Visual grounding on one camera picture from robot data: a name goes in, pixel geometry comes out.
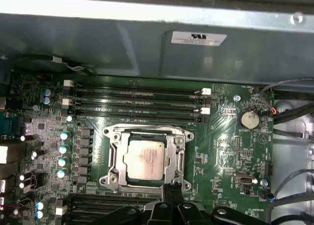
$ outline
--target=green circuit board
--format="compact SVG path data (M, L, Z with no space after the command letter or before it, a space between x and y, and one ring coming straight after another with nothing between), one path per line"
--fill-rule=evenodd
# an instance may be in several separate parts
M61 105L65 97L64 80L71 80L75 86L71 93L66 94L67 98L73 98L73 103L76 103L76 109L72 112L73 120L70 122L66 120L69 112L65 113ZM26 134L38 136L36 141L28 145L26 154L29 156L26 155L20 163L20 170L45 173L45 184L36 189L35 202L42 199L48 201L47 215L44 218L36 221L35 210L27 210L20 216L20 221L24 224L54 224L55 205L50 198L67 198L70 194L128 198L127 202L119 204L132 204L129 198L142 198L143 204L145 200L159 198L156 194L113 192L99 185L99 178L108 172L109 161L110 144L103 130L107 126L123 123L173 125L193 132L195 138L186 144L184 159L184 178L191 182L192 188L184 193L184 198L200 203L208 212L216 206L228 206L255 218L263 218L263 211L269 202L258 197L258 190L270 189L273 118L259 99L258 87L59 74L51 75L50 80L18 73L13 74L12 84L18 84L19 90L14 97L23 100L23 110L19 111L19 115L21 118L32 118L31 123L25 124ZM117 91L115 100L106 99L102 93L104 86L124 87L127 91ZM204 88L210 89L210 95L200 99L192 98L193 94L197 96L197 92ZM53 92L49 104L43 103L45 89ZM166 95L160 94L160 90L166 90ZM173 95L172 90L174 93L182 90L182 93ZM273 102L273 93L267 95L268 100ZM131 111L126 109L129 102L123 101L123 96L131 97L137 106ZM185 103L184 98L193 102ZM97 105L100 99L106 100L109 106ZM152 109L146 110L144 107L149 107L150 100L156 102ZM34 110L34 106L38 106L39 110ZM196 115L193 112L202 107L210 108L210 113ZM239 123L239 116L244 112L258 114L259 123L256 128L247 129ZM78 181L77 173L82 129L93 130L87 183ZM60 133L63 131L70 132L71 137L61 142ZM31 160L30 153L39 148L39 142L46 154ZM69 145L70 150L61 155L58 147L63 144ZM64 178L58 178L56 174L61 167L57 162L65 156L70 159L70 164L66 166L69 173ZM249 175L254 183L242 185L236 174ZM266 187L261 186L262 179L268 182Z

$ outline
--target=white label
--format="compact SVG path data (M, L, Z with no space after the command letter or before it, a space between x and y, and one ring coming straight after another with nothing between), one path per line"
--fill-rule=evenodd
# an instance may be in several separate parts
M219 46L227 37L223 34L207 34L200 32L172 32L172 44Z

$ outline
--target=electrolytic capacitor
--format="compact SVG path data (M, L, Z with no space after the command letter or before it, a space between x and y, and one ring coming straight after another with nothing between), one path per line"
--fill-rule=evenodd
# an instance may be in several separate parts
M28 172L28 173L25 173L25 174L23 174L23 175L20 175L20 181L27 180L27 179L29 179L32 175L33 175L33 172Z
M36 209L42 210L47 207L48 202L46 200L41 200L36 204Z
M68 163L69 163L69 158L68 157L63 157L62 159L58 160L58 165L61 166L61 167L65 166Z
M60 146L60 147L59 147L59 152L60 152L61 154L64 154L64 153L66 153L69 149L70 149L70 146L69 146L69 145L63 145L63 146Z
M47 210L46 209L42 209L42 210L39 210L35 213L35 217L37 219L41 219L41 218L45 218L47 217Z
M67 140L68 138L70 138L71 137L71 133L70 132L62 132L61 134L60 134L60 138L62 139L62 140Z
M66 168L63 168L62 170L59 170L57 172L57 177L58 178L64 178L65 175L67 175L69 173L69 170Z
M45 105L52 105L53 104L53 100L48 98L48 97L44 97L43 98L43 104L45 104Z
M44 155L46 152L44 150L37 150L37 151L33 151L31 156L34 158L37 158L41 155Z
M22 141L22 142L24 142L24 141L32 141L32 140L34 140L35 138L34 138L34 136L33 135L22 135L21 137L20 137L20 140Z
M19 186L20 186L21 189L23 189L23 188L29 186L30 184L31 184L31 180L28 179L28 180L25 180L25 181L21 182Z
M51 91L50 89L44 89L43 95L46 97L52 97L54 95L54 92Z

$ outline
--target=screw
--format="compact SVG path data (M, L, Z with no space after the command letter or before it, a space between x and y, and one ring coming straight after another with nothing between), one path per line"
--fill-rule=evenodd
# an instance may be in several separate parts
M234 95L234 101L241 101L241 97L239 95Z
M225 209L218 209L217 210L218 214L226 214L227 211Z
M290 18L290 22L294 25L299 25L301 23L304 23L303 13L301 12L294 13Z
M136 209L130 209L127 214L135 214L136 213Z
M190 209L190 208L192 208L192 205L191 204L184 204L183 207L186 209Z
M262 186L262 187L267 187L267 186L268 186L268 182L267 182L266 179L262 179L262 180L261 180L261 186Z
M176 143L181 144L182 142L183 142L183 138L182 137L176 138Z
M165 208L168 207L168 205L167 204L161 204L159 207L162 208L162 209L165 209Z
M19 210L18 209L13 210L13 214L14 215L18 215L19 214Z

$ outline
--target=wire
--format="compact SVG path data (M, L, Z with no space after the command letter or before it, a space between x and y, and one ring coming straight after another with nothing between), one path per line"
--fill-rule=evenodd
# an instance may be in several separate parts
M285 205L285 204L292 204L292 203L298 203L298 202L305 202L305 201L310 201L314 200L314 193L299 193L299 194L294 194L288 197L283 197L281 199L278 199L272 203L270 203L266 209L265 209L265 222L266 223L271 223L271 211L273 208Z
M275 192L273 193L274 197L277 197L279 191L290 181L292 180L293 178L301 175L301 174L304 174L304 173L314 173L314 170L310 170L310 169L302 169L302 170L297 170L291 174L289 174L288 177L285 178L285 180L280 183L280 185L277 187L277 189L275 190Z
M303 221L314 223L314 217L310 214L304 215L285 215L271 222L271 225L279 225L289 221Z
M309 103L304 106L297 107L295 109L286 111L279 116L275 116L274 125L294 120L312 112L314 112L314 103Z
M265 88L263 88L261 91L260 91L260 99L262 100L263 103L265 103L265 105L267 107L269 107L269 109L271 109L271 111L273 112L273 114L275 115L275 113L277 113L276 109L273 108L272 104L269 103L264 95L264 93L268 90L268 89L271 89L271 88L274 88L274 87L277 87L277 86L280 86L280 85L283 85L283 84L287 84L287 83L294 83L294 82L301 82L301 81L314 81L314 78L295 78L295 79L287 79L287 80L283 80L283 81L280 81L278 83L274 83L274 84L270 84L270 85L267 85Z
M303 133L282 131L279 129L273 129L273 133L277 135L281 135L281 136L291 137L291 138L303 138ZM314 137L310 135L309 140L314 142Z

